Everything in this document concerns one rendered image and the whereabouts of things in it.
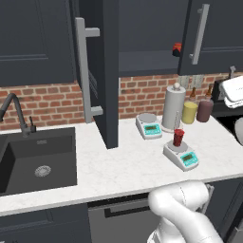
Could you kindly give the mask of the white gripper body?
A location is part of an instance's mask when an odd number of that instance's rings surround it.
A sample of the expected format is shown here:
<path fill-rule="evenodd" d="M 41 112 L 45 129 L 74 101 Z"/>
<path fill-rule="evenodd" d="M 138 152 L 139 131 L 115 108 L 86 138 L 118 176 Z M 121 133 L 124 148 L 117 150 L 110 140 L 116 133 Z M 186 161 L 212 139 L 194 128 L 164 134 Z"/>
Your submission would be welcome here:
<path fill-rule="evenodd" d="M 224 81 L 221 84 L 227 102 L 236 103 L 243 100 L 243 75 Z"/>

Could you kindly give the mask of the red and black yogurt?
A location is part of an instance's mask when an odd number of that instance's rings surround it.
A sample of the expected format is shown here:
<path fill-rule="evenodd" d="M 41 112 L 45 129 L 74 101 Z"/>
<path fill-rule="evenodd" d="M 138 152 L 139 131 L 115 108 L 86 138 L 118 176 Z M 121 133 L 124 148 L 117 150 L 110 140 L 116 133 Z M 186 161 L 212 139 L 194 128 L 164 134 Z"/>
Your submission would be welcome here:
<path fill-rule="evenodd" d="M 176 56 L 176 57 L 180 56 L 181 47 L 182 47 L 182 43 L 180 43 L 180 42 L 174 43 L 174 45 L 173 45 L 173 55 L 174 56 Z"/>

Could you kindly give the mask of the white digital scale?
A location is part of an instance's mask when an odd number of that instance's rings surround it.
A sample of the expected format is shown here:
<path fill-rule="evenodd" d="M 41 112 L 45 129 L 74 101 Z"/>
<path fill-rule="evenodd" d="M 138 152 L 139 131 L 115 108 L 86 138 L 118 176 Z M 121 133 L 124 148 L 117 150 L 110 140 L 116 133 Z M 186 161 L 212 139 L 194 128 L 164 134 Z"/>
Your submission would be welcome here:
<path fill-rule="evenodd" d="M 154 140 L 162 137 L 159 120 L 154 114 L 139 114 L 136 117 L 136 126 L 145 140 Z"/>
<path fill-rule="evenodd" d="M 199 165 L 195 151 L 184 141 L 180 146 L 175 146 L 170 140 L 163 147 L 163 155 L 183 172 L 193 170 Z"/>

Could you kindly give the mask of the dark base cabinet door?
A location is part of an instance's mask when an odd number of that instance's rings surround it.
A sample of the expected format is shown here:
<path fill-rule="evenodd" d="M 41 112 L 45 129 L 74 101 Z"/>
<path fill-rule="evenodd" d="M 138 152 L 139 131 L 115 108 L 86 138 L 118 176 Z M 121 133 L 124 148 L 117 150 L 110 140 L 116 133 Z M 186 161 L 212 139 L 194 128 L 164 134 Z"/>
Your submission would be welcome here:
<path fill-rule="evenodd" d="M 215 187 L 205 215 L 226 242 L 243 219 L 243 178 L 211 182 Z"/>

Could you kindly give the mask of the dark base cabinet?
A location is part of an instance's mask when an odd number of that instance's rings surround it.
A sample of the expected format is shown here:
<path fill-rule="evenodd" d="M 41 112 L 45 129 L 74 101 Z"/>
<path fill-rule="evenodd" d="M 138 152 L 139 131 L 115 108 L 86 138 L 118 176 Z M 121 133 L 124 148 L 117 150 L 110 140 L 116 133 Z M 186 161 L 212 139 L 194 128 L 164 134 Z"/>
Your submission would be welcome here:
<path fill-rule="evenodd" d="M 87 205 L 0 216 L 0 243 L 91 243 Z"/>

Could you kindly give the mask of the black appliance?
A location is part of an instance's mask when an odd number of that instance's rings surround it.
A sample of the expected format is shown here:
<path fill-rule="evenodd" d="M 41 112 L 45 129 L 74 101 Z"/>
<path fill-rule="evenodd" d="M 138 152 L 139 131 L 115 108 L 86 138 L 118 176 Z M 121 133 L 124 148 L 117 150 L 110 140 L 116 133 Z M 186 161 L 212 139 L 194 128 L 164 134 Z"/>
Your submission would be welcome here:
<path fill-rule="evenodd" d="M 213 91 L 212 91 L 212 100 L 214 102 L 214 112 L 225 112 L 228 110 L 228 107 L 224 103 L 224 95 L 221 92 L 221 83 L 222 81 L 215 81 Z"/>

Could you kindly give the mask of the black hob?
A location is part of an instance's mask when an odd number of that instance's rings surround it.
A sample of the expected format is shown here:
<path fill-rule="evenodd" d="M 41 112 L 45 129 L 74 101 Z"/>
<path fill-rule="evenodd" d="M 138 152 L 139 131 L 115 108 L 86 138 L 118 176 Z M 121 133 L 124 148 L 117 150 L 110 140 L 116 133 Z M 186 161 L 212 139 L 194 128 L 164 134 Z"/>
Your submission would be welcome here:
<path fill-rule="evenodd" d="M 232 135 L 235 136 L 234 131 L 234 124 L 235 122 L 243 117 L 243 111 L 241 112 L 223 112 L 223 111 L 217 111 L 213 112 L 212 116 L 221 124 L 223 125 Z"/>

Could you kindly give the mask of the dark maroon jar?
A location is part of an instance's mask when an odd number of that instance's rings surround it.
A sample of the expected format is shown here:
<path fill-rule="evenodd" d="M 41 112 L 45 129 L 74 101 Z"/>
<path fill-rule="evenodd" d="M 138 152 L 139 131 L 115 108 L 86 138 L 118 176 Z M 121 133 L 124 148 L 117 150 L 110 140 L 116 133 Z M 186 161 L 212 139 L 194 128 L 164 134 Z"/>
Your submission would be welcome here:
<path fill-rule="evenodd" d="M 198 105 L 198 110 L 196 113 L 196 119 L 199 122 L 207 122 L 210 118 L 214 106 L 212 100 L 203 100 Z"/>

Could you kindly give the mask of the yellow jar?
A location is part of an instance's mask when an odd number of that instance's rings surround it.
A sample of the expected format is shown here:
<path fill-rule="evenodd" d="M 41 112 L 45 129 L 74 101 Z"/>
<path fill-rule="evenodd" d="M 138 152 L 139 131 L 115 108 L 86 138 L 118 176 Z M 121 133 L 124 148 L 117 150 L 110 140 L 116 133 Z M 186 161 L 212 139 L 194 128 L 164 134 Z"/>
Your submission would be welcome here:
<path fill-rule="evenodd" d="M 197 112 L 197 104 L 193 102 L 185 102 L 182 111 L 181 121 L 186 124 L 192 124 L 195 120 Z"/>

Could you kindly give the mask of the white paper towel roll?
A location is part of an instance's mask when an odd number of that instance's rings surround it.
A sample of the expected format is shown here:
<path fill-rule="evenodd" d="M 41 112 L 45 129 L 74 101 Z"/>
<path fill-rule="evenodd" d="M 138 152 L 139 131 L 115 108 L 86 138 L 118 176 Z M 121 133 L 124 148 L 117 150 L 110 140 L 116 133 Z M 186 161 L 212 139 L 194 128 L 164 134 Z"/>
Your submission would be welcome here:
<path fill-rule="evenodd" d="M 173 133 L 181 128 L 180 124 L 186 90 L 179 83 L 169 85 L 166 89 L 163 107 L 161 129 L 167 133 Z"/>

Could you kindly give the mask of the red cup with straw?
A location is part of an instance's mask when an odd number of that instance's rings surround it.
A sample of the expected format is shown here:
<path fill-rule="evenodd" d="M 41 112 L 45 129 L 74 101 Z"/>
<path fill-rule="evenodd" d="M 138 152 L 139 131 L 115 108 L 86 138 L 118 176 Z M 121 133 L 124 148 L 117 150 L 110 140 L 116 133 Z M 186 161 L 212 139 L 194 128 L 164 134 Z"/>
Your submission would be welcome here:
<path fill-rule="evenodd" d="M 181 142 L 184 136 L 184 131 L 180 128 L 176 128 L 174 127 L 174 140 L 173 140 L 173 144 L 175 145 L 175 147 L 179 147 L 181 146 Z"/>

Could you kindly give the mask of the grey dishwasher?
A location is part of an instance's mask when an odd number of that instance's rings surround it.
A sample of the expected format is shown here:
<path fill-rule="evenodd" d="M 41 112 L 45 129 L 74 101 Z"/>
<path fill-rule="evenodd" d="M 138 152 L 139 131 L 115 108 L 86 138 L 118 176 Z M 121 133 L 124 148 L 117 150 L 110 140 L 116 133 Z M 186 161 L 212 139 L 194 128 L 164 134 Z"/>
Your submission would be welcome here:
<path fill-rule="evenodd" d="M 92 243 L 146 243 L 159 225 L 159 218 L 149 211 L 106 218 L 104 209 L 122 203 L 146 201 L 148 194 L 122 196 L 88 203 Z"/>

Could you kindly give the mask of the black sink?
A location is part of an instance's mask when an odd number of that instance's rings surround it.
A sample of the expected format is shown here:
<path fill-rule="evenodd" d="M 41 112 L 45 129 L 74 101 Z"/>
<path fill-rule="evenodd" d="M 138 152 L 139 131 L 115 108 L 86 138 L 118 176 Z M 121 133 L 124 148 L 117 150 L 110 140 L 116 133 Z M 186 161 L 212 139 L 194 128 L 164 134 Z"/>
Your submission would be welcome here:
<path fill-rule="evenodd" d="M 76 184 L 74 127 L 0 135 L 0 196 Z"/>

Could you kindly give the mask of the black tap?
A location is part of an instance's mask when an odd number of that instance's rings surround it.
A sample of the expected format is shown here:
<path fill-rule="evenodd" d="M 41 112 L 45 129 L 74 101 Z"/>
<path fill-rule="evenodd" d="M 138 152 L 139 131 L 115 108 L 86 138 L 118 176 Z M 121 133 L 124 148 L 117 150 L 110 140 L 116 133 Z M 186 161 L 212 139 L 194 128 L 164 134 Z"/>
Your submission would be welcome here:
<path fill-rule="evenodd" d="M 28 126 L 25 122 L 24 115 L 21 109 L 21 105 L 19 103 L 18 97 L 14 93 L 9 93 L 9 95 L 4 100 L 2 106 L 0 107 L 0 122 L 3 121 L 5 113 L 7 112 L 9 105 L 11 102 L 14 102 L 15 109 L 19 118 L 20 128 L 22 130 L 22 134 L 24 138 L 27 138 L 31 133 L 36 132 L 36 126 L 33 124 L 32 118 L 30 120 L 30 126 Z"/>

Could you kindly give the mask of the dark closed wall cabinet door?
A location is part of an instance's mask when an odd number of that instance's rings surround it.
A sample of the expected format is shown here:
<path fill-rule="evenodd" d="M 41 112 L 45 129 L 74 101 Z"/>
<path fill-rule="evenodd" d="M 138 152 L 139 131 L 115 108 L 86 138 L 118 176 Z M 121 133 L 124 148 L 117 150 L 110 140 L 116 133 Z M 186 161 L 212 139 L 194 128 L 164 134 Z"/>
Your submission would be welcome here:
<path fill-rule="evenodd" d="M 0 0 L 0 87 L 74 80 L 69 0 Z"/>

